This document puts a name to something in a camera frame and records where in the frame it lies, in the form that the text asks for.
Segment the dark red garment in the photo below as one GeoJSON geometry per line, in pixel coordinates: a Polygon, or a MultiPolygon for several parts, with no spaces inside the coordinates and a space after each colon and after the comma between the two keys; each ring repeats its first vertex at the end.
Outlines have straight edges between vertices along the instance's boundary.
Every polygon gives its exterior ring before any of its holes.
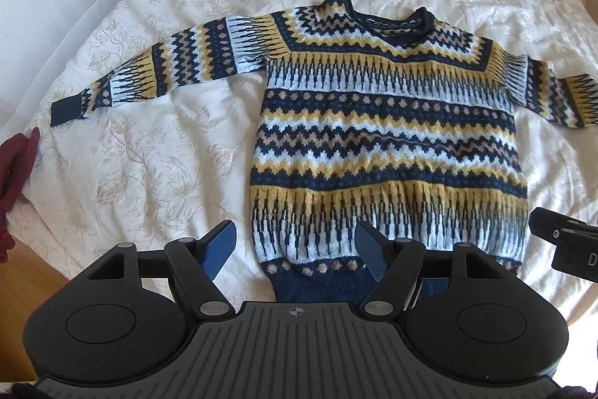
{"type": "Polygon", "coordinates": [[[40,143],[40,130],[33,128],[29,136],[17,133],[1,144],[0,156],[0,238],[1,263],[8,261],[8,251],[15,247],[15,239],[9,233],[6,214],[12,210],[25,182],[33,171],[40,143]]]}

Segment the navy yellow patterned knit sweater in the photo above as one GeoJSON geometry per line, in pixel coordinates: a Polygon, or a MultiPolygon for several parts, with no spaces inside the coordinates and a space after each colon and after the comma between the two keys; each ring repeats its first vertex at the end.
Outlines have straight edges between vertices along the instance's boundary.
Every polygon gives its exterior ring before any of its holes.
{"type": "Polygon", "coordinates": [[[361,222],[431,250],[469,242],[518,267],[528,200],[515,107],[572,129],[597,123],[592,76],[555,76],[424,8],[392,20],[351,0],[181,30],[56,101],[51,123],[253,72],[266,91],[252,240],[280,302],[361,303],[375,283],[356,250],[361,222]]]}

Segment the white floral bedspread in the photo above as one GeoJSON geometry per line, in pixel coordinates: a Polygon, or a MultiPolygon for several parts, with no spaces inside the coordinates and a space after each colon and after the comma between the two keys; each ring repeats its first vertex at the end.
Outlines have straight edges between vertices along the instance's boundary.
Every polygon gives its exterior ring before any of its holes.
{"type": "Polygon", "coordinates": [[[31,123],[9,221],[63,276],[229,219],[234,305],[359,303],[367,221],[471,243],[569,321],[597,309],[527,227],[537,206],[597,218],[597,26],[579,0],[125,0],[31,123]]]}

